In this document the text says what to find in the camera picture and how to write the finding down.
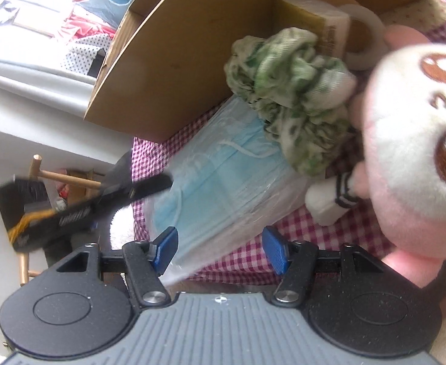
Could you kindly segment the blue face mask pack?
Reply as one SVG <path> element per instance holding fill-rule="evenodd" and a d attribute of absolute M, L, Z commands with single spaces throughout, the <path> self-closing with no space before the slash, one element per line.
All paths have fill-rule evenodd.
<path fill-rule="evenodd" d="M 313 177 L 296 172 L 266 139 L 248 104 L 232 96 L 164 171 L 170 189 L 144 201 L 148 231 L 178 231 L 178 249 L 161 277 L 187 279 L 239 249 L 304 204 Z"/>

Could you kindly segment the green floral scrunchie cloth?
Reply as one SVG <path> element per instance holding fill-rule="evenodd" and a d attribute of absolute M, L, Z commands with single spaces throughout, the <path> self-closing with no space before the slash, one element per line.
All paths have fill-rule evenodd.
<path fill-rule="evenodd" d="M 233 42 L 226 82 L 263 122 L 267 139 L 300 174 L 317 176 L 338 156 L 358 81 L 340 59 L 319 54 L 318 36 L 290 27 Z"/>

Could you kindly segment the pink white plush toy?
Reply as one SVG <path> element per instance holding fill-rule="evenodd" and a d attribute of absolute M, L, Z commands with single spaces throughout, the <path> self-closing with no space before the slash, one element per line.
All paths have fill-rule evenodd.
<path fill-rule="evenodd" d="M 426 287 L 446 261 L 446 44 L 403 25 L 386 27 L 388 53 L 350 104 L 364 158 L 314 183 L 313 220 L 330 226 L 370 200 L 393 251 L 387 266 Z"/>

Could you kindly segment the brown tissue pack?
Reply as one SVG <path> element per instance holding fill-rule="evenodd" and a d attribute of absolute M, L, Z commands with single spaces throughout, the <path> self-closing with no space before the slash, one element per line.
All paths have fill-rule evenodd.
<path fill-rule="evenodd" d="M 342 58 L 351 26 L 350 16 L 321 0 L 273 0 L 275 32 L 296 27 L 318 37 L 320 54 Z"/>

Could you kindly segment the polka dot white garment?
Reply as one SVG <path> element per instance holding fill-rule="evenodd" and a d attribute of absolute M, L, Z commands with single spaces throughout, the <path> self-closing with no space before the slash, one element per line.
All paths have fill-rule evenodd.
<path fill-rule="evenodd" d="M 112 43 L 107 34 L 86 36 L 71 41 L 66 46 L 61 67 L 72 73 L 96 78 Z"/>

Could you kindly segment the brown cardboard box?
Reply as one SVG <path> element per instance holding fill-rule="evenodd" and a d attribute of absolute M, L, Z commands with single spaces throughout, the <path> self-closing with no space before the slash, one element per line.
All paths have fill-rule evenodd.
<path fill-rule="evenodd" d="M 377 14 L 416 0 L 356 0 Z M 161 143 L 230 95 L 233 42 L 270 36 L 272 0 L 135 0 L 84 118 Z"/>

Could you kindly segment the pink hanging garment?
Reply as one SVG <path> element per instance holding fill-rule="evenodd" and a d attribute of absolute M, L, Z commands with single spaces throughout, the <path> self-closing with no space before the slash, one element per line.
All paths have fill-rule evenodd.
<path fill-rule="evenodd" d="M 107 35 L 111 39 L 116 34 L 116 30 L 107 22 L 89 12 L 81 15 L 73 12 L 62 22 L 57 35 L 64 40 L 78 40 L 89 36 Z"/>

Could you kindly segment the white tape roll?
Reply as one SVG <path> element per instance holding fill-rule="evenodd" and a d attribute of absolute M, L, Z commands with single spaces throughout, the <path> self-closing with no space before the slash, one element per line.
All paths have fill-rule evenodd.
<path fill-rule="evenodd" d="M 373 11 L 361 5 L 346 4 L 338 9 L 351 19 L 344 62 L 353 71 L 375 67 L 388 51 L 383 39 L 385 25 Z"/>

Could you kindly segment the wooden chair frame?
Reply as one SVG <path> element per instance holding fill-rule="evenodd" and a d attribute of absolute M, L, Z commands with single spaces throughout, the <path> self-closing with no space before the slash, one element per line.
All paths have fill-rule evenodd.
<path fill-rule="evenodd" d="M 35 154 L 31 160 L 28 178 L 33 180 L 40 180 L 47 185 L 47 193 L 49 196 L 50 204 L 54 205 L 53 200 L 57 197 L 58 192 L 56 190 L 56 184 L 67 185 L 70 188 L 80 188 L 84 190 L 84 196 L 80 200 L 88 199 L 99 191 L 101 188 L 101 183 L 95 180 L 96 174 L 94 170 L 89 171 L 85 175 L 68 175 L 61 174 L 60 172 L 50 172 L 43 170 L 41 167 L 42 156 Z M 30 281 L 30 279 L 35 278 L 40 274 L 39 271 L 30 269 L 30 254 L 20 254 L 18 256 L 19 263 L 19 281 L 20 286 L 25 285 Z"/>

